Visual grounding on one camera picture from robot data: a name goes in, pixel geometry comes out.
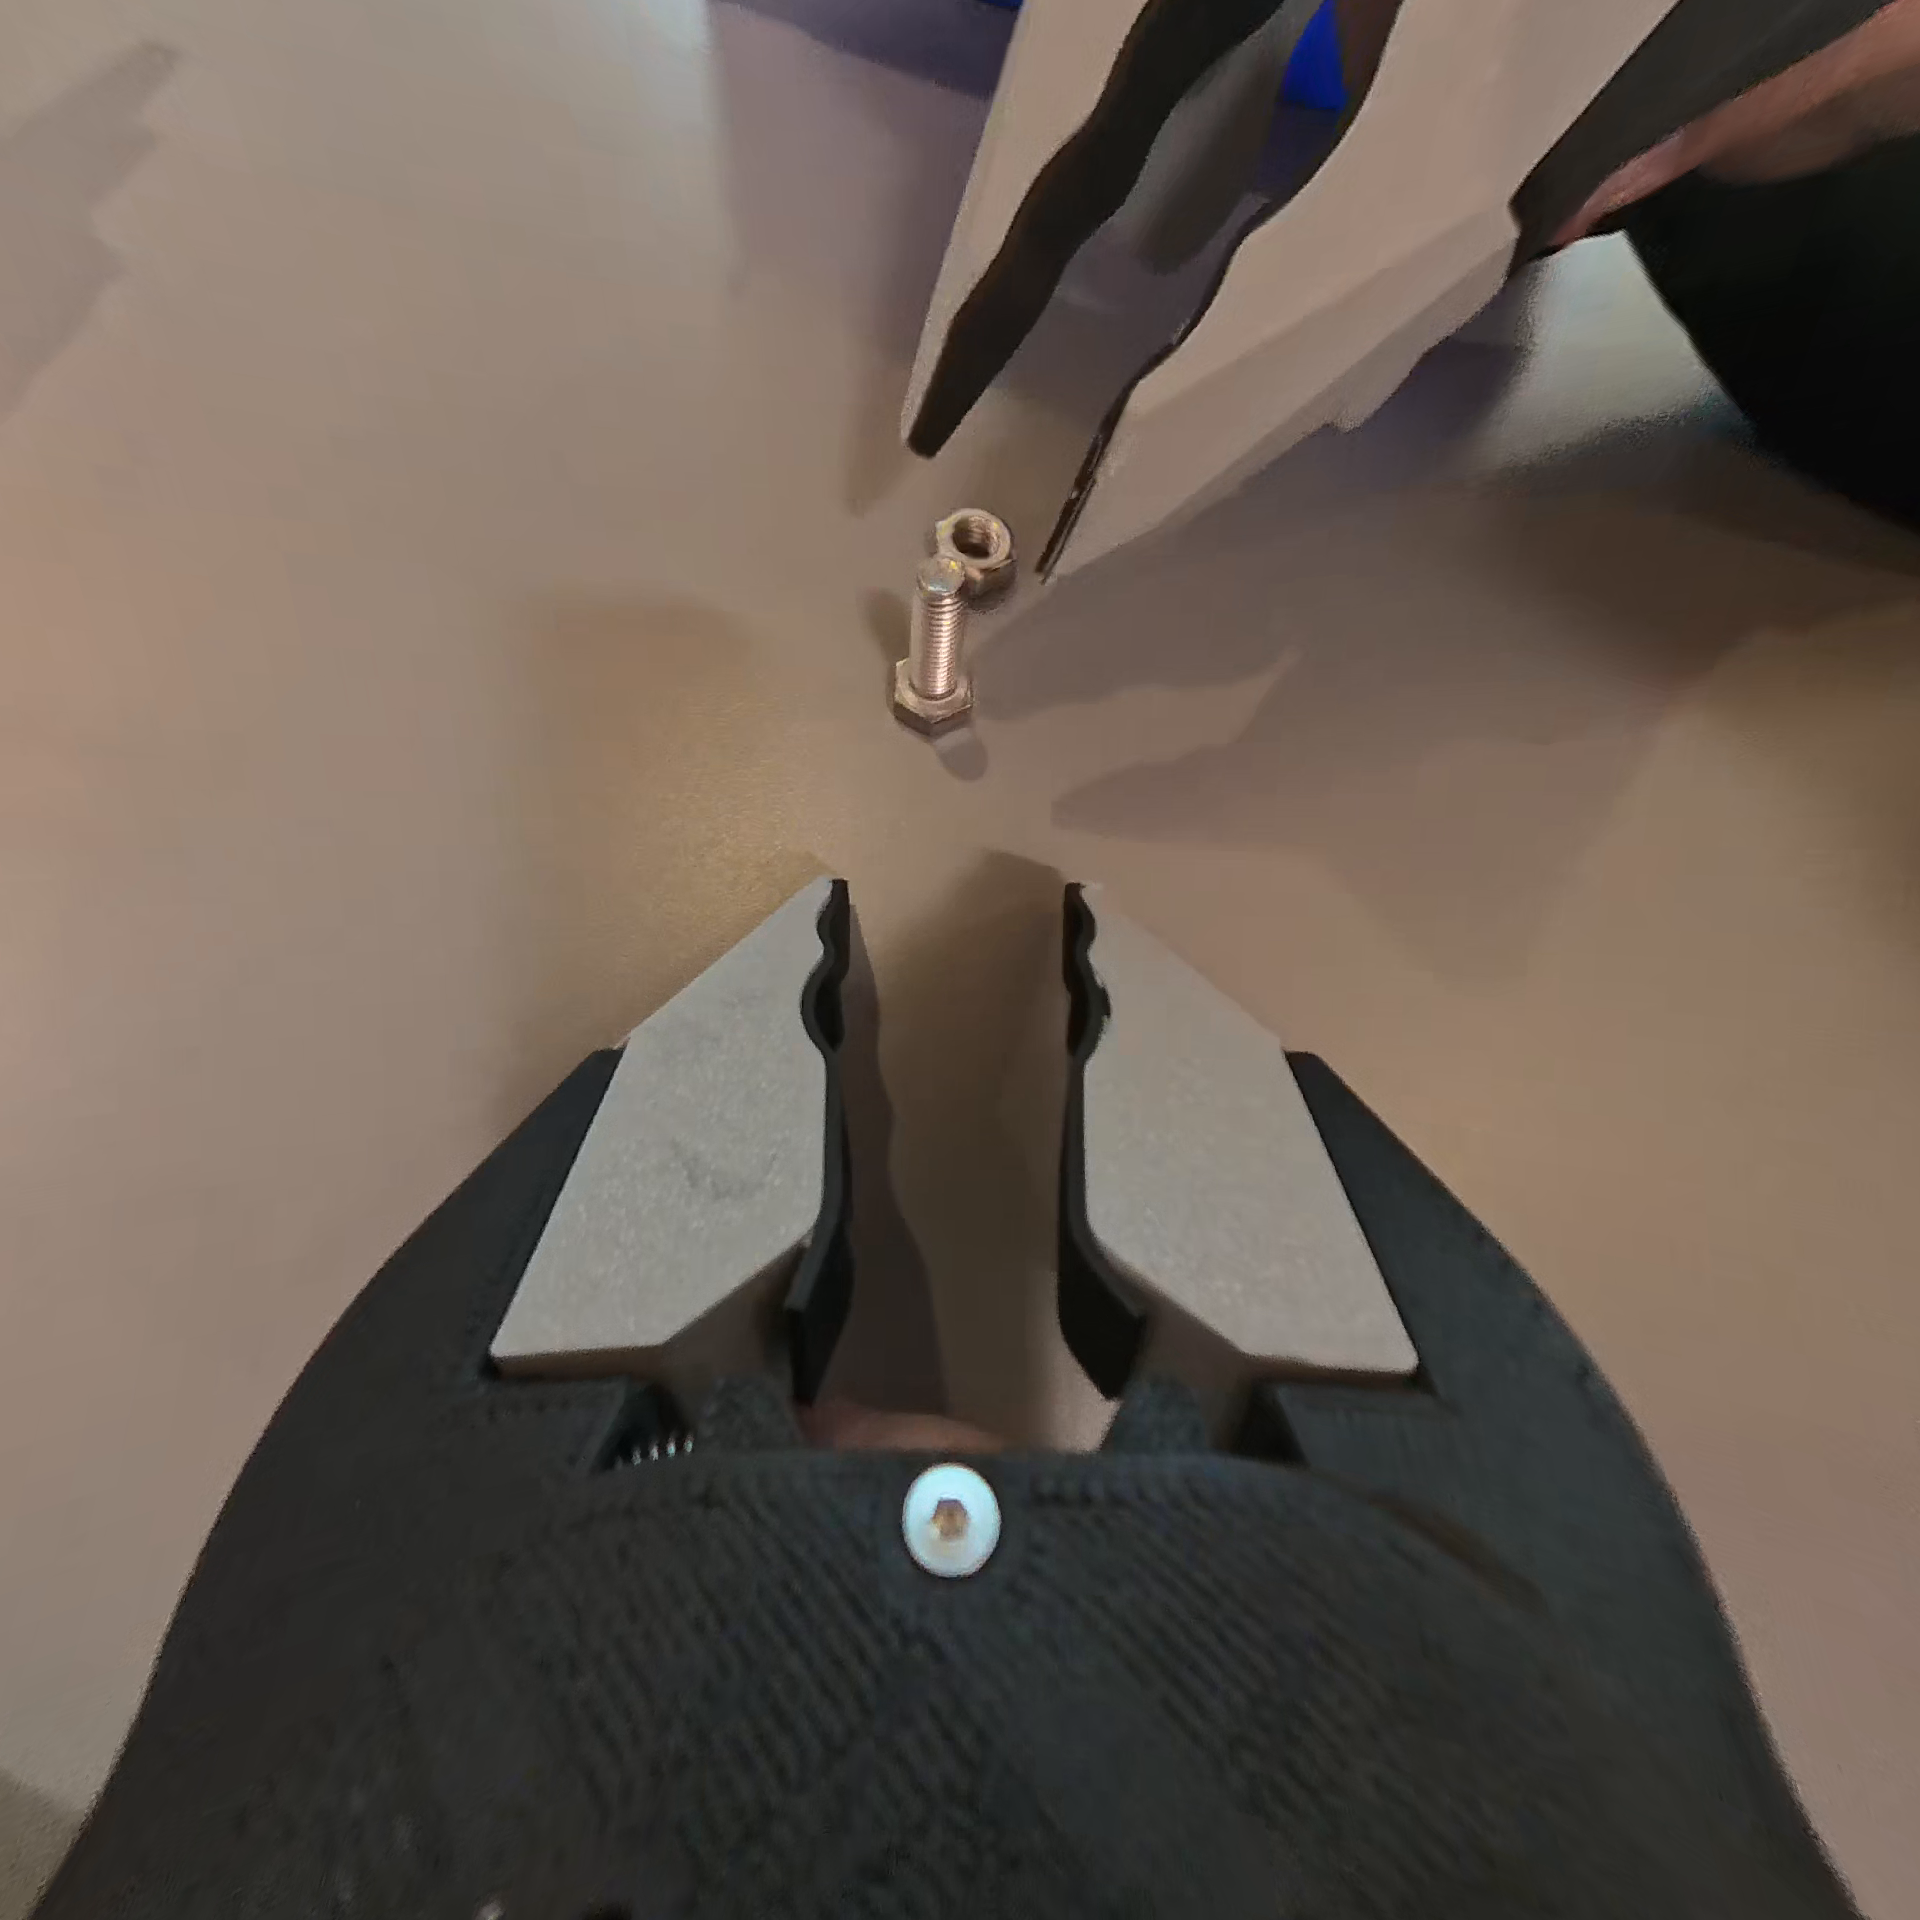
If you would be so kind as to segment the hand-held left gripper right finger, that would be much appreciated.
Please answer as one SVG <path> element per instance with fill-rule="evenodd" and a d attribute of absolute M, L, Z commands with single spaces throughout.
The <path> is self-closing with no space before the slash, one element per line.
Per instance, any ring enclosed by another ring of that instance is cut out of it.
<path fill-rule="evenodd" d="M 1107 1402 L 1407 1386 L 1419 1361 L 1279 1036 L 1103 902 L 1063 892 L 1058 1326 Z"/>

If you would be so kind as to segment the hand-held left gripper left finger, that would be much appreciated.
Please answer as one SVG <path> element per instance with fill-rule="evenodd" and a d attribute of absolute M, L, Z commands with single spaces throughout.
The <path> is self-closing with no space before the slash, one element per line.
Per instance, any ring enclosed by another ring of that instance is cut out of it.
<path fill-rule="evenodd" d="M 495 1334 L 500 1376 L 819 1395 L 856 1290 L 856 921 L 819 879 L 625 1041 Z"/>

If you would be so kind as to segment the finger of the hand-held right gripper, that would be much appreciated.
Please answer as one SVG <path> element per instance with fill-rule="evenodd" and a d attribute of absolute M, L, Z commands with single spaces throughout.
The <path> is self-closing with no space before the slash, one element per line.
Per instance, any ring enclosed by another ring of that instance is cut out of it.
<path fill-rule="evenodd" d="M 1532 169 L 1672 2 L 1407 2 L 1344 135 L 1122 396 L 1041 574 L 1063 578 L 1361 426 L 1505 287 Z"/>
<path fill-rule="evenodd" d="M 904 401 L 938 455 L 1108 225 L 1168 275 L 1249 192 L 1295 52 L 1282 2 L 1023 6 Z"/>

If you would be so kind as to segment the steel hex nut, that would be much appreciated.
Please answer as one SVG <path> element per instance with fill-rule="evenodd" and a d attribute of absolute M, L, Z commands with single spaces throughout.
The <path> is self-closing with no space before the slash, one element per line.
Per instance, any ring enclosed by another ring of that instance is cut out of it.
<path fill-rule="evenodd" d="M 930 551 L 964 574 L 967 600 L 988 607 L 1017 578 L 1017 542 L 1005 520 L 988 511 L 959 511 L 938 520 Z"/>

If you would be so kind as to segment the steel hex bolt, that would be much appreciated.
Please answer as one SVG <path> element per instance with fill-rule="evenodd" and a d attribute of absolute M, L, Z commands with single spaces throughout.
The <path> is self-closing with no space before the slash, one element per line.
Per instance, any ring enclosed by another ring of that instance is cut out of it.
<path fill-rule="evenodd" d="M 936 739 L 963 727 L 973 707 L 964 643 L 972 587 L 946 553 L 924 558 L 907 602 L 905 655 L 896 662 L 892 704 L 898 726 Z"/>

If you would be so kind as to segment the person's right forearm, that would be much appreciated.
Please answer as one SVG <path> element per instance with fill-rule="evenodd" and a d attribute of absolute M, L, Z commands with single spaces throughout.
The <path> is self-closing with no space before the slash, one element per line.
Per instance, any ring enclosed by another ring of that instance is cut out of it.
<path fill-rule="evenodd" d="M 1757 441 L 1914 530 L 1915 135 L 1778 184 L 1685 176 L 1621 230 Z"/>

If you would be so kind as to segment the person's right hand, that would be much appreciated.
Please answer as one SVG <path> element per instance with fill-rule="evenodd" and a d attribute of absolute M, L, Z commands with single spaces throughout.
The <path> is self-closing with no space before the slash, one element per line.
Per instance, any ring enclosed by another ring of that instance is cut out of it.
<path fill-rule="evenodd" d="M 1615 169 L 1545 243 L 1561 250 L 1706 172 L 1732 185 L 1827 172 L 1917 130 L 1917 6 L 1896 2 Z"/>

